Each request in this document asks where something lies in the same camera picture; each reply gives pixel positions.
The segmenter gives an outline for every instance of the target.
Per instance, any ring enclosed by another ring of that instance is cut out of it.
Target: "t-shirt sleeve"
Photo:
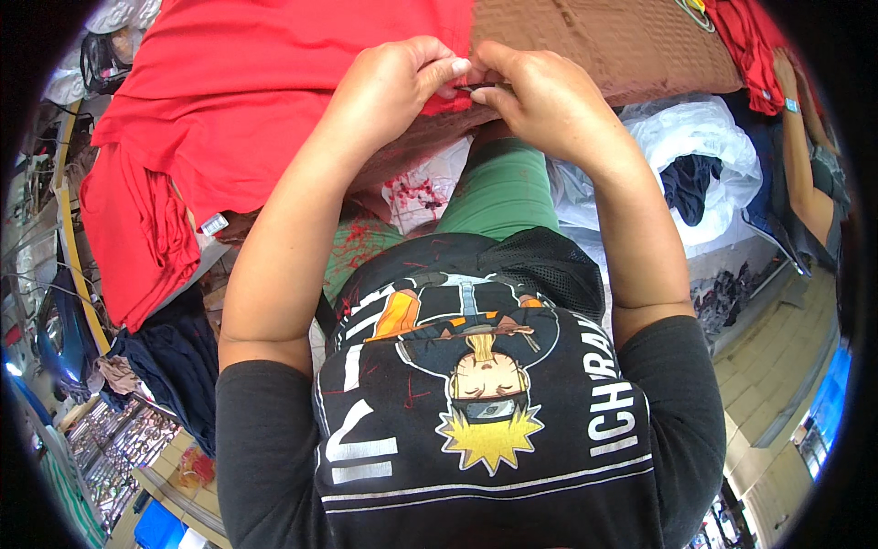
[[[665,318],[635,334],[618,360],[649,402],[665,545],[684,546],[723,482],[723,402],[704,335],[691,316]]]
[[[264,360],[219,376],[217,489],[235,549],[314,545],[311,386],[301,372]]]

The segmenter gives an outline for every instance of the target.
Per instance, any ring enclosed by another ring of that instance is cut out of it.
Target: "green shorts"
[[[560,233],[543,153],[515,137],[486,143],[466,162],[437,233],[502,241],[534,227]],[[346,206],[323,279],[330,303],[357,267],[405,237],[362,208]]]

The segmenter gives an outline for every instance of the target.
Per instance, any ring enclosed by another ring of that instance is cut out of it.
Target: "another person's hand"
[[[553,52],[523,52],[482,42],[471,57],[469,83],[508,80],[500,88],[472,92],[491,106],[512,131],[543,152],[578,164],[594,178],[624,170],[627,158],[643,158],[591,76]]]
[[[776,47],[774,53],[774,75],[777,77],[778,84],[784,95],[791,99],[796,99],[795,69],[793,62],[787,56],[787,53]]]
[[[435,93],[470,70],[438,38],[416,36],[362,51],[338,84],[319,127],[371,155],[400,137]]]

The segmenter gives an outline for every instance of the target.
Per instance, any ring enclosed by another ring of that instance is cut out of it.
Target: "blue bin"
[[[134,528],[134,539],[143,549],[177,549],[184,533],[180,519],[153,500]]]

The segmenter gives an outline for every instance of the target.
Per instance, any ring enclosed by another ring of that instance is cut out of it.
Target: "red fabric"
[[[134,332],[191,278],[198,244],[167,175],[146,170],[117,143],[97,158],[79,191],[80,212],[110,318]]]
[[[17,324],[12,324],[12,328],[3,337],[4,345],[9,348],[19,339],[21,339],[21,328]]]
[[[750,91],[750,108],[772,116],[780,112],[784,97],[772,53],[787,44],[780,29],[756,0],[704,0],[704,5]]]
[[[165,0],[80,191],[111,319],[136,330],[198,263],[169,177],[197,226],[259,208],[361,50],[431,34],[466,56],[470,19],[471,0]],[[433,97],[423,112],[469,106]]]

